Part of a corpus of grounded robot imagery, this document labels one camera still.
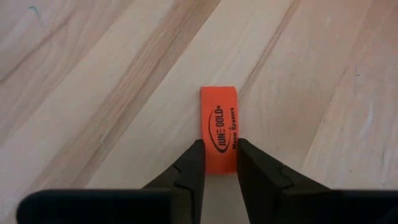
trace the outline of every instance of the orange eraser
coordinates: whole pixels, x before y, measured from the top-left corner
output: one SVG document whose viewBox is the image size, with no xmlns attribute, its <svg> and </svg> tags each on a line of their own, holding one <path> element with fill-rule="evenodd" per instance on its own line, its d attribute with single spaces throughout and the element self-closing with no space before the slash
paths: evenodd
<svg viewBox="0 0 398 224">
<path fill-rule="evenodd" d="M 206 147 L 206 173 L 236 172 L 238 94 L 233 86 L 201 88 L 201 135 Z"/>
</svg>

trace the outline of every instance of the wood plank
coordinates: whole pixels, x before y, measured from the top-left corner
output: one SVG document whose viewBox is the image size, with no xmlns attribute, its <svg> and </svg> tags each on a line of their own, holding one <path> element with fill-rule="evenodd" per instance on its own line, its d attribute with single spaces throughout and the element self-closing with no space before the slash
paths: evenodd
<svg viewBox="0 0 398 224">
<path fill-rule="evenodd" d="M 216 5 L 214 0 L 176 3 L 95 115 L 58 151 L 32 189 L 84 187 Z"/>
<path fill-rule="evenodd" d="M 303 166 L 334 188 L 398 187 L 398 3 L 374 1 Z"/>
<path fill-rule="evenodd" d="M 291 3 L 221 1 L 120 137 L 88 187 L 142 187 L 176 160 L 200 138 L 200 87 L 219 84 L 241 89 Z M 203 223 L 248 222 L 235 175 L 207 178 L 204 202 Z M 234 212 L 221 216 L 222 210 Z"/>
<path fill-rule="evenodd" d="M 29 185 L 57 152 L 90 121 L 174 6 L 172 0 L 131 4 L 29 120 L 6 139 L 0 148 L 0 180 L 6 180 L 0 188 L 0 220 L 29 192 Z M 135 84 L 139 86 L 143 79 L 137 77 Z"/>
<path fill-rule="evenodd" d="M 241 92 L 241 136 L 301 169 L 371 1 L 302 1 Z"/>
<path fill-rule="evenodd" d="M 0 145 L 29 119 L 132 2 L 2 1 Z M 39 18 L 30 7 L 38 10 Z"/>
</svg>

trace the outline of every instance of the wood grain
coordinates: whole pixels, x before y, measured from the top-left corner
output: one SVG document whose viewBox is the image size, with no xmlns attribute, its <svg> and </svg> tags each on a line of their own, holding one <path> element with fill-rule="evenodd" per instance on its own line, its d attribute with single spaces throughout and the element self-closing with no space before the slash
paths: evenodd
<svg viewBox="0 0 398 224">
<path fill-rule="evenodd" d="M 234 85 L 241 136 L 339 188 L 396 189 L 395 0 L 0 1 L 0 223 L 48 188 L 139 188 Z M 235 175 L 202 223 L 248 223 Z"/>
<path fill-rule="evenodd" d="M 398 187 L 397 19 L 396 1 L 374 2 L 305 161 L 303 171 L 330 187 Z"/>
<path fill-rule="evenodd" d="M 301 168 L 348 66 L 369 3 L 301 2 L 271 54 L 254 71 L 252 86 L 241 93 L 242 137 Z"/>
</svg>

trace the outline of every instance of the wooden surface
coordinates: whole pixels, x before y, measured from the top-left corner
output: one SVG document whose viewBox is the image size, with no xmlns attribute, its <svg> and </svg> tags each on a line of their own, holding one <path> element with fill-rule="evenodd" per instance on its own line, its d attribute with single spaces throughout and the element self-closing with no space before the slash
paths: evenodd
<svg viewBox="0 0 398 224">
<path fill-rule="evenodd" d="M 0 222 L 49 188 L 139 188 L 200 138 L 202 85 L 241 137 L 334 188 L 398 188 L 395 0 L 0 1 Z M 202 223 L 248 223 L 235 175 Z"/>
</svg>

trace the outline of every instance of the clamp jaw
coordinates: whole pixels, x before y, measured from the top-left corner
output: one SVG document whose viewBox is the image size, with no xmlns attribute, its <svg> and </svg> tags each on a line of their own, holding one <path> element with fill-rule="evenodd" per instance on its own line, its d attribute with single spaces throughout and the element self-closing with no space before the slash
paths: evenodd
<svg viewBox="0 0 398 224">
<path fill-rule="evenodd" d="M 252 224 L 398 223 L 398 191 L 331 190 L 238 140 L 238 179 Z M 205 145 L 197 140 L 139 190 L 44 190 L 17 210 L 26 223 L 199 224 Z"/>
</svg>

